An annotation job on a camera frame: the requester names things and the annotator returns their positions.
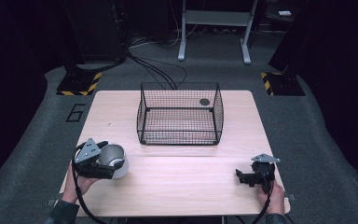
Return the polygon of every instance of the black stand base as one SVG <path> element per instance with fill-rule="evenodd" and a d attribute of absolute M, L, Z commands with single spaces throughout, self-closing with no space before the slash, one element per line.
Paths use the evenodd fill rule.
<path fill-rule="evenodd" d="M 296 77 L 280 73 L 261 73 L 268 95 L 305 96 Z"/>
<path fill-rule="evenodd" d="M 101 77 L 99 71 L 78 70 L 75 74 L 66 73 L 57 95 L 91 95 Z"/>

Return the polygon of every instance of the metal mesh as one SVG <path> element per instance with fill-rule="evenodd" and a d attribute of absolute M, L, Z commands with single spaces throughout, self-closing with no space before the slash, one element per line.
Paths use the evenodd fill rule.
<path fill-rule="evenodd" d="M 139 141 L 147 145 L 217 145 L 223 102 L 217 83 L 142 83 Z"/>

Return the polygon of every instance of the light wood table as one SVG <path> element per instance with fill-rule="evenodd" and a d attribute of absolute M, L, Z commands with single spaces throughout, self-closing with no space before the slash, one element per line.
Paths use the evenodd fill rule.
<path fill-rule="evenodd" d="M 146 146 L 136 132 L 141 93 L 98 91 L 78 144 L 93 138 L 121 145 L 130 169 L 120 179 L 96 182 L 84 195 L 89 210 L 96 217 L 258 214 L 257 188 L 241 184 L 235 169 L 251 174 L 252 157 L 273 156 L 269 141 L 249 91 L 221 94 L 224 127 L 217 146 Z M 282 185 L 278 169 L 275 176 Z M 80 209 L 78 216 L 86 214 Z"/>

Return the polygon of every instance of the dark sleeve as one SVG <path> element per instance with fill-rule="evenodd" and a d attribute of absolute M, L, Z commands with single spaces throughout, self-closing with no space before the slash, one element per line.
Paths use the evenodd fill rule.
<path fill-rule="evenodd" d="M 75 223 L 79 205 L 59 200 L 48 216 L 45 224 L 72 224 Z"/>
<path fill-rule="evenodd" d="M 281 214 L 268 214 L 266 224 L 286 224 L 286 219 Z"/>

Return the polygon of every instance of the human hand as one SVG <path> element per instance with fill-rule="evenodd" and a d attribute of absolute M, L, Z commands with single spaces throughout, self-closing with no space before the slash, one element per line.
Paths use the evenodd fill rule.
<path fill-rule="evenodd" d="M 80 187 L 81 194 L 85 194 L 92 184 L 100 179 L 97 178 L 86 178 L 79 176 L 77 178 L 77 184 Z M 66 172 L 65 188 L 63 190 L 62 200 L 68 203 L 75 203 L 77 201 L 76 186 L 74 176 L 72 174 L 72 164 L 69 164 L 68 171 Z"/>
<path fill-rule="evenodd" d="M 278 185 L 276 180 L 272 182 L 273 190 L 269 197 L 269 207 L 267 208 L 267 214 L 281 214 L 284 215 L 284 190 L 283 187 Z M 266 203 L 267 194 L 264 193 L 263 188 L 258 187 L 258 201 L 262 206 Z"/>

